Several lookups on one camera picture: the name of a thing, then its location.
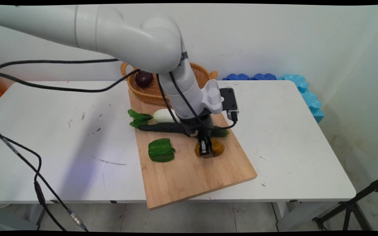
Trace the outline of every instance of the tripod stand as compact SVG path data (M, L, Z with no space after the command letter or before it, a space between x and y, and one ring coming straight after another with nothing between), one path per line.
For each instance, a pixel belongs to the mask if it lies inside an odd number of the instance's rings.
M354 213L355 217L357 218L358 223L360 224L361 228L363 230L371 230L369 225L367 224L363 214L361 213L360 209L357 206L357 202L364 198L365 196L369 195L372 192L378 192L378 180L372 182L368 187L361 190L359 193L356 194L356 196L347 201L347 202L339 202L339 206L333 210L331 210L326 215L322 216L321 218L315 217L313 218L313 221L315 221L319 227L320 230L327 230L324 226L324 222L328 221L333 216L341 213L343 210L345 210L345 220L344 220L344 227L343 230L348 230L348 224L349 224L349 218L351 216L351 212Z

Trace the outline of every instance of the robotic arm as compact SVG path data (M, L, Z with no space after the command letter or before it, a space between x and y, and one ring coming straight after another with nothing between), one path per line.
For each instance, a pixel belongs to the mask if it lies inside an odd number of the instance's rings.
M210 114L222 112L223 105L229 119L234 112L238 114L234 93L232 97L225 97L227 104L222 102L222 91L215 80L210 80L203 89L199 88L179 26L168 15L155 13L138 28L126 23L117 9L106 5L0 5L0 26L63 45L105 53L141 70L158 73L160 84L183 126L189 132L198 131L201 155L212 152L210 131L195 119L169 73L174 75L181 92L207 127L213 127Z

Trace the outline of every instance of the basket handle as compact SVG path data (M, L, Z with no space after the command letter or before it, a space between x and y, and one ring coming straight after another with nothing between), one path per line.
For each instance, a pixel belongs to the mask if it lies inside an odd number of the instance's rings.
M214 70L210 74L210 79L216 79L218 76L218 71Z
M124 63L121 64L121 66L120 66L120 72L122 73L122 76L126 76L126 66L128 66L128 65L129 64L126 63L126 62L124 62Z

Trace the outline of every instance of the cable connector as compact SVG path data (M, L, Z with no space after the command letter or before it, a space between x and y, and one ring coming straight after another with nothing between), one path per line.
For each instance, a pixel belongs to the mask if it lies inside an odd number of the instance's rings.
M42 189L40 188L40 184L37 181L34 182L34 190L36 191L39 204L42 206L45 206L46 205L45 196L43 195Z
M235 112L235 111L231 112L231 120L233 122L237 122L237 112Z
M78 217L77 214L72 212L70 209L67 210L69 216L72 218L72 220L75 222L75 224L78 224L83 230L86 230L86 226L84 225L83 221L81 220L80 217Z

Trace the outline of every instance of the wicker basket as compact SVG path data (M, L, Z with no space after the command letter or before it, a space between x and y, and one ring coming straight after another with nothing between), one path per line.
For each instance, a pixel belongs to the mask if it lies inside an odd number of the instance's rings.
M122 63L122 65L120 66L120 71L122 72L123 76L126 76L127 65L128 63ZM211 72L211 74L209 74L204 67L195 63L190 63L190 66L192 67L193 73L195 74L195 78L198 81L200 88L203 88L208 80L216 79L218 75L217 71L213 71ZM153 82L147 88L140 88L135 82L135 76L136 73L126 79L128 81L128 86L132 90L132 92L135 93L135 95L145 103L152 103L163 106L164 100L161 96L160 89L158 88L157 76L153 74Z

